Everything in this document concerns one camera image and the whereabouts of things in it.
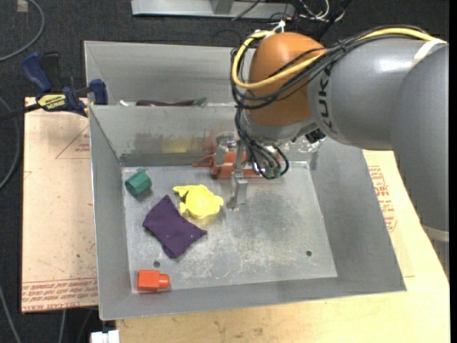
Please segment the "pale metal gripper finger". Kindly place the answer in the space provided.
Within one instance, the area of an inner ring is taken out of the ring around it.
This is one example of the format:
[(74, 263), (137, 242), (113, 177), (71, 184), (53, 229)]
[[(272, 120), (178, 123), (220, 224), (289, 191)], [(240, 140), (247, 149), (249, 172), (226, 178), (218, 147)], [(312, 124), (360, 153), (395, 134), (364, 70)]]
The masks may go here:
[(228, 209), (234, 209), (236, 207), (236, 190), (237, 190), (237, 183), (236, 183), (236, 176), (231, 176), (231, 193), (229, 200), (227, 202)]
[(248, 181), (244, 178), (237, 178), (235, 181), (235, 205), (240, 206), (246, 203)]

